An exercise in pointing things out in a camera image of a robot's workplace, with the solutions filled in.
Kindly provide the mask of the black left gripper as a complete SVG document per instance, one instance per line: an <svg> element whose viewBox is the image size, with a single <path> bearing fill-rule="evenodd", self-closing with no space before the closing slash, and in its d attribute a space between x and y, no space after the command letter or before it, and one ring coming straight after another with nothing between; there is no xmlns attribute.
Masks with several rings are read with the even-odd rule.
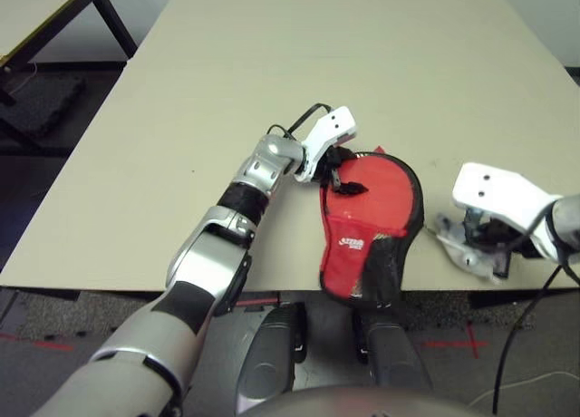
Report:
<svg viewBox="0 0 580 417"><path fill-rule="evenodd" d="M358 182L342 183L338 169L348 160L356 160L357 153L345 147L338 147L337 151L327 151L317 165L318 179L321 188L331 188L340 195L355 196L367 192L368 189Z"/></svg>

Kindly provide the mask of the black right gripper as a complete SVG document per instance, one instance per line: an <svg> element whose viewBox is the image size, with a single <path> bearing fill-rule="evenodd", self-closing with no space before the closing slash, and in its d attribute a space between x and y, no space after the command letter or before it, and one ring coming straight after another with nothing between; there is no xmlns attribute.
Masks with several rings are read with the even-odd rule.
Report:
<svg viewBox="0 0 580 417"><path fill-rule="evenodd" d="M511 227L501 220L490 219L480 224L477 228L476 241L479 244L507 244L510 240ZM524 239L519 245L514 247L512 253L527 259L542 257L530 238ZM510 252L497 253L497 276L509 276L510 261Z"/></svg>

